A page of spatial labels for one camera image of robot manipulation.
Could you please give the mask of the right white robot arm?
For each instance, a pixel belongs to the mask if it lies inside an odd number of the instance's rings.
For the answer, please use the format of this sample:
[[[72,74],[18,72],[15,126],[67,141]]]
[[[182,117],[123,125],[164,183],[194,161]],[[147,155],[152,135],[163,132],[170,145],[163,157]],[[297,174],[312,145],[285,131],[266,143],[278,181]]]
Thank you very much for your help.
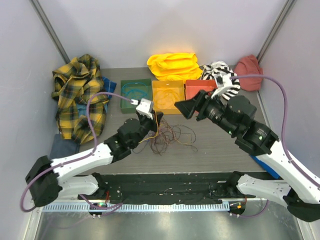
[[[251,195],[284,206],[305,222],[320,218],[320,179],[296,158],[289,159],[279,137],[265,124],[254,119],[257,108],[243,95],[223,104],[218,96],[200,90],[192,99],[178,101],[175,107],[190,119],[208,119],[235,139],[244,152],[271,167],[281,180],[263,180],[234,171],[225,183],[233,198]]]

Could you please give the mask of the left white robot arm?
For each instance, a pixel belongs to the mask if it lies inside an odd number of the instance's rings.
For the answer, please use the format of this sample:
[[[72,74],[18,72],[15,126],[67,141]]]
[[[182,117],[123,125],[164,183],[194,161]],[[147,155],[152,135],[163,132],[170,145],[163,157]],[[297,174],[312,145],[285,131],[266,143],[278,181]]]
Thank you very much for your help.
[[[100,175],[83,177],[79,174],[129,156],[150,131],[158,131],[163,115],[154,110],[151,118],[138,113],[138,118],[127,119],[116,134],[92,149],[62,158],[39,157],[25,177],[34,206],[44,207],[67,193],[102,199],[107,186]]]

